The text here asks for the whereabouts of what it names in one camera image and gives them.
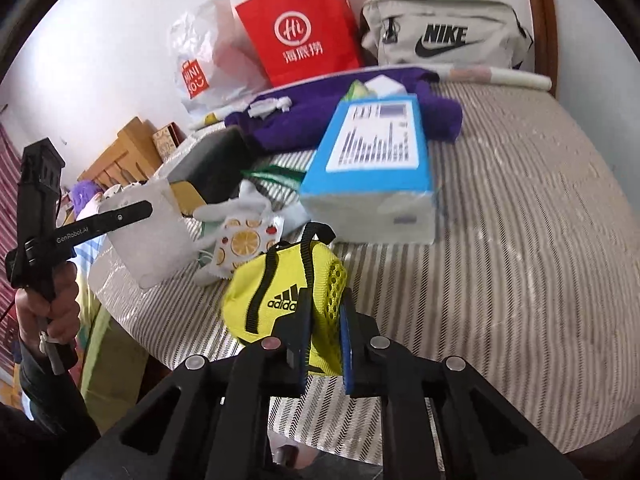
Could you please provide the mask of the person's left hand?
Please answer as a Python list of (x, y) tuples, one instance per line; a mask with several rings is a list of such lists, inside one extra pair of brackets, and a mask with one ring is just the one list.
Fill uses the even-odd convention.
[(75, 344), (80, 327), (76, 275), (76, 266), (71, 261), (54, 269), (55, 298), (52, 302), (45, 300), (32, 288), (17, 289), (15, 293), (15, 310), (21, 341), (36, 356), (43, 356), (40, 351), (40, 318), (50, 321), (47, 333), (54, 342), (72, 346)]

